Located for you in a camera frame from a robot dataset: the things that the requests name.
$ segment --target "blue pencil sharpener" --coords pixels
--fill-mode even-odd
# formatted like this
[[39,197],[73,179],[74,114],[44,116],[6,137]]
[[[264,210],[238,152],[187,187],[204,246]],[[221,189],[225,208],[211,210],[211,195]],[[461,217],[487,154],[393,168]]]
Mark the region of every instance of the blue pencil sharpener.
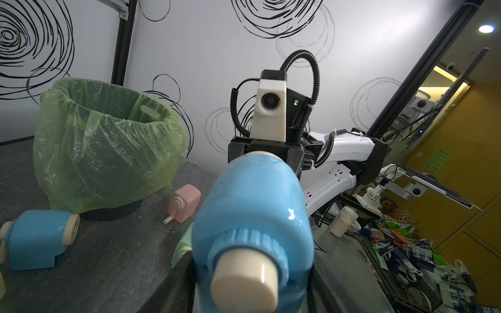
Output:
[[0,228],[0,262],[9,251],[12,270],[55,266],[55,257],[73,243],[80,216],[67,211],[28,210]]

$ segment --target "gray table surface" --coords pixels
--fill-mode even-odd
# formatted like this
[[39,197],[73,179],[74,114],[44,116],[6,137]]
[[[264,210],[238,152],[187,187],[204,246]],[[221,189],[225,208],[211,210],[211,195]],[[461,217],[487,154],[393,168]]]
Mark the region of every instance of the gray table surface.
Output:
[[316,251],[330,269],[334,289],[332,297],[338,302],[339,313],[395,313],[377,282],[377,274],[362,245],[354,238],[343,235],[338,238],[328,231],[313,227],[313,237],[326,252]]
[[[0,146],[0,225],[25,210],[49,208],[35,178],[32,149],[32,140]],[[12,271],[8,261],[0,265],[7,286],[0,312],[136,312],[172,270],[174,249],[196,214],[183,224],[164,225],[172,193],[192,184],[202,203],[216,177],[186,162],[172,188],[146,197],[132,214],[114,221],[81,219],[75,242],[55,267]]]

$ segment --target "green sign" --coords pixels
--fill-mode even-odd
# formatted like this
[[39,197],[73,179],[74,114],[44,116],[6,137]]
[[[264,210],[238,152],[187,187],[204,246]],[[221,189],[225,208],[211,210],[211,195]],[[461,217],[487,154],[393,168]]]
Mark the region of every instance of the green sign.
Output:
[[437,151],[431,155],[428,161],[426,161],[423,167],[436,173],[447,163],[453,154],[454,152],[438,148]]

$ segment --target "black cord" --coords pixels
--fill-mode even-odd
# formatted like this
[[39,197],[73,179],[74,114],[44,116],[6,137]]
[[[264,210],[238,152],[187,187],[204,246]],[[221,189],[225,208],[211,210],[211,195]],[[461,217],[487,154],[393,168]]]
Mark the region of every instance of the black cord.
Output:
[[240,89],[240,87],[245,84],[246,82],[250,82],[250,81],[255,81],[255,82],[258,82],[259,81],[259,78],[247,78],[246,80],[244,80],[243,82],[241,82],[238,87],[236,88],[237,90]]
[[315,56],[306,50],[297,50],[296,52],[292,52],[290,56],[285,59],[284,63],[280,67],[281,71],[287,71],[289,67],[291,67],[292,63],[294,63],[295,60],[297,59],[305,59],[310,63],[310,66],[312,67],[313,71],[313,92],[312,92],[312,97],[309,103],[306,104],[306,110],[304,112],[304,115],[301,119],[301,122],[299,123],[299,127],[296,133],[296,136],[294,137],[295,142],[300,142],[301,138],[303,137],[303,132],[306,126],[306,123],[308,121],[308,118],[310,116],[310,113],[312,111],[313,106],[317,102],[318,98],[318,92],[320,90],[320,69],[318,67],[317,59],[315,59]]
[[315,248],[315,250],[320,250],[320,251],[322,251],[322,252],[327,253],[325,250],[323,250],[323,249],[322,249],[322,247],[320,247],[320,246],[318,245],[318,243],[317,243],[314,239],[313,239],[313,242],[314,242],[314,243],[317,245],[317,247],[318,247],[318,248]]
[[336,132],[335,131],[331,132],[329,134],[329,142],[327,143],[327,147],[326,147],[322,157],[318,161],[312,162],[313,164],[308,163],[308,162],[304,162],[303,169],[310,169],[312,167],[312,165],[314,168],[317,168],[320,165],[324,164],[324,162],[327,160],[327,158],[331,155],[332,147],[334,146],[334,139],[335,138],[336,138]]
[[421,116],[420,118],[418,118],[418,119],[417,119],[417,120],[415,120],[414,122],[410,123],[409,125],[404,126],[404,127],[402,127],[400,130],[397,130],[396,132],[391,133],[391,134],[389,134],[388,136],[384,137],[384,138],[383,138],[383,141],[387,141],[387,140],[388,140],[388,139],[390,139],[393,135],[395,135],[395,134],[397,134],[397,133],[402,132],[404,129],[406,129],[406,128],[408,128],[408,127],[410,127],[410,126],[412,126],[412,125],[416,124],[416,123],[417,123],[417,122],[419,122],[420,120],[422,120],[422,119],[424,119],[425,117],[429,116],[430,114],[432,114],[432,113],[436,112],[437,110],[441,110],[442,108],[443,108],[443,106],[439,106],[439,107],[434,108],[433,110],[431,110],[430,112],[428,112],[428,113],[424,114],[423,116]]
[[238,89],[246,82],[249,81],[259,81],[259,78],[247,78],[246,80],[242,81],[237,88],[233,88],[231,90],[231,97],[229,100],[229,111],[231,113],[231,119],[233,120],[233,124],[235,125],[236,129],[242,134],[244,137],[250,137],[251,132],[245,129],[244,126],[240,123],[238,120],[238,113],[236,111],[236,100],[238,98]]

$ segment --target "trash can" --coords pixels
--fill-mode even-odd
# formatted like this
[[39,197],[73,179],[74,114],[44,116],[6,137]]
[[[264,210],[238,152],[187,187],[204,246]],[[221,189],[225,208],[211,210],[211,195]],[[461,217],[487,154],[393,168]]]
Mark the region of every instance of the trash can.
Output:
[[120,207],[125,214],[127,205],[171,186],[187,144],[178,115],[158,99],[100,81],[62,78],[41,95],[35,174],[51,209],[80,214],[119,208],[113,210],[116,218]]

